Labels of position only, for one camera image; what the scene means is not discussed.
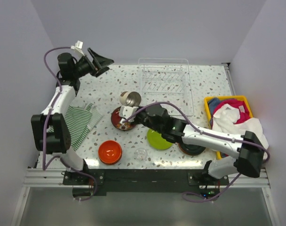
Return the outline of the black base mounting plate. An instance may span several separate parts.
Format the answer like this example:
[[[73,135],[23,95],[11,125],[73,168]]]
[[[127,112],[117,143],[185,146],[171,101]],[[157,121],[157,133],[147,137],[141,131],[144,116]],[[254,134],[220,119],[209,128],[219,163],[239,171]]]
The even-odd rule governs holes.
[[[204,179],[202,170],[193,169],[89,169],[87,175],[63,171],[63,185],[72,187],[73,197],[106,196],[108,193],[183,193],[211,197],[229,183]]]

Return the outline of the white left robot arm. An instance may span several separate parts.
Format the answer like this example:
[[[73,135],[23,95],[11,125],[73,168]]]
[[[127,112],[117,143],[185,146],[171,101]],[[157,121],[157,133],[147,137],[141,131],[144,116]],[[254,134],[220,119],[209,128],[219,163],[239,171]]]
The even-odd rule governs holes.
[[[76,59],[69,52],[57,56],[59,71],[52,73],[56,80],[56,90],[48,106],[40,113],[31,117],[34,143],[38,151],[42,152],[42,168],[49,166],[46,155],[51,154],[59,158],[65,167],[74,172],[73,179],[80,185],[90,179],[87,164],[72,148],[72,139],[64,119],[69,105],[75,99],[80,88],[80,78],[90,74],[99,77],[109,70],[114,60],[103,57],[91,48],[84,54],[81,48],[71,46],[70,49],[79,54]]]

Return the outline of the clear glass cup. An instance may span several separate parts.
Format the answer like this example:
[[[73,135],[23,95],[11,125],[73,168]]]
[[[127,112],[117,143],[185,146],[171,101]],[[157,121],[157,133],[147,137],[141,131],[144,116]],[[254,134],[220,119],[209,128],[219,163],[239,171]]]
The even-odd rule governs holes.
[[[147,151],[144,148],[138,148],[134,152],[135,159],[143,161],[147,158]]]

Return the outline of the lime green plate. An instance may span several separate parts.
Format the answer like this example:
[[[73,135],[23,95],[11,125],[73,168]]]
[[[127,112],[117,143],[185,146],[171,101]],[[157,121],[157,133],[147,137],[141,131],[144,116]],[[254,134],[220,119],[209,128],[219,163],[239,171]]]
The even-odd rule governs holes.
[[[159,133],[153,131],[152,129],[149,129],[147,131],[147,141],[149,142],[151,147],[157,150],[166,150],[173,145],[172,143],[162,138]]]

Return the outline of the pink cloth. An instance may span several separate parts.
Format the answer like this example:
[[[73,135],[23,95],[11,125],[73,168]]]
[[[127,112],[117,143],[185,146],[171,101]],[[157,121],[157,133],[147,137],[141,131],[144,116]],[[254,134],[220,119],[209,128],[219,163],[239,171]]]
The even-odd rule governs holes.
[[[250,111],[244,101],[237,99],[223,100],[214,111],[214,119],[230,121],[233,124],[241,124],[251,118]]]

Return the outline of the clear wire dish rack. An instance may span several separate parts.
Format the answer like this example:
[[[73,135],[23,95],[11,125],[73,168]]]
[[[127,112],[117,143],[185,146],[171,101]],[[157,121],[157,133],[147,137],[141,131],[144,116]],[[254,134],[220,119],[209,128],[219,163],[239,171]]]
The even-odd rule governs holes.
[[[170,102],[187,117],[194,115],[187,59],[140,58],[138,67],[141,105]]]

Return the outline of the beige steel cup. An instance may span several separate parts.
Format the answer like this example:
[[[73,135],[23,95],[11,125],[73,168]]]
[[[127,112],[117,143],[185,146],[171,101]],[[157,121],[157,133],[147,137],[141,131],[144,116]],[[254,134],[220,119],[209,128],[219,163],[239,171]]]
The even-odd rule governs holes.
[[[119,101],[123,106],[137,107],[141,103],[141,95],[135,91],[124,91],[120,94]]]

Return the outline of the red floral plate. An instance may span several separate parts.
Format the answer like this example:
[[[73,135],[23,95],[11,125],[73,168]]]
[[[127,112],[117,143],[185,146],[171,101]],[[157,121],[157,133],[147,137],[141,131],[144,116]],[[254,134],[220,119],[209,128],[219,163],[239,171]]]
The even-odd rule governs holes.
[[[122,121],[124,119],[119,116],[119,112],[120,112],[120,107],[117,107],[111,113],[111,123],[115,128],[117,128],[118,130],[121,130],[121,131],[128,131],[128,130],[131,130],[131,129],[136,127],[136,125],[134,125],[130,122],[126,122],[123,124]]]

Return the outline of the blue cloth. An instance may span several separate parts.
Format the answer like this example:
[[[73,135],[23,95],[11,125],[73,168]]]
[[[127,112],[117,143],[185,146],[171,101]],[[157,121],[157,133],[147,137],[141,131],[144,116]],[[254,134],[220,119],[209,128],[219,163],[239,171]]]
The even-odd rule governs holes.
[[[222,100],[214,97],[212,99],[210,99],[207,104],[208,104],[208,108],[209,108],[209,111],[210,111],[210,127],[212,128],[213,126],[213,115],[214,115],[214,111],[215,109],[218,107],[218,105],[222,102]]]

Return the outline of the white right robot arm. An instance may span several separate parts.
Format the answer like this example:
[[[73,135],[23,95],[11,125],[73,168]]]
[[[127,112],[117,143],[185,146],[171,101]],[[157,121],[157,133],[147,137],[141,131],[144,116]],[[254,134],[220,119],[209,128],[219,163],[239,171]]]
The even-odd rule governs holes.
[[[186,116],[178,119],[169,115],[162,102],[139,107],[127,120],[160,133],[170,143],[197,145],[227,154],[227,157],[205,165],[202,180],[207,185],[234,173],[250,178],[260,176],[266,149],[251,131],[241,135],[202,128]]]

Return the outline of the yellow plastic basket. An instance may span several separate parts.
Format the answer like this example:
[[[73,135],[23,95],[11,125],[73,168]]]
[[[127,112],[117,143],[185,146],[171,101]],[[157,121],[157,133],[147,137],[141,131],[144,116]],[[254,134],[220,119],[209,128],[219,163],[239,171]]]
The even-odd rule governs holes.
[[[206,97],[204,106],[212,130],[241,135],[252,130],[253,115],[245,96]]]

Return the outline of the orange bowl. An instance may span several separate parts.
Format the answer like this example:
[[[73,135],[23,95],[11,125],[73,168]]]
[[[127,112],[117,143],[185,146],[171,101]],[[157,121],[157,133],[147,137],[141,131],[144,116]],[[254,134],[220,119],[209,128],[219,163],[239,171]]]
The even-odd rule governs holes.
[[[98,148],[98,157],[106,165],[116,164],[122,157],[122,148],[114,140],[104,141]]]

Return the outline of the green white striped cloth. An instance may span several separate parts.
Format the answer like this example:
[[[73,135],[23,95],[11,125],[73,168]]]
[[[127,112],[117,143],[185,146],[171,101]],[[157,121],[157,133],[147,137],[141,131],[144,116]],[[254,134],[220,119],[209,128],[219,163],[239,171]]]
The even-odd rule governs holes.
[[[71,146],[74,151],[78,150],[88,133],[102,117],[103,115],[92,103],[87,103],[83,107],[68,107],[64,119],[71,135]]]

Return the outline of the white towel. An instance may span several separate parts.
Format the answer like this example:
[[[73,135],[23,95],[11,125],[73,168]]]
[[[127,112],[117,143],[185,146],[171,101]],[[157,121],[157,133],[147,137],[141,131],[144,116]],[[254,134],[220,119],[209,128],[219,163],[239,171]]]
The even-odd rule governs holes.
[[[268,148],[268,141],[263,133],[262,125],[259,119],[251,117],[249,120],[241,124],[233,124],[230,121],[222,119],[214,119],[212,130],[229,133],[229,134],[241,134],[244,135],[246,131],[251,131],[256,134],[259,141],[264,148]]]

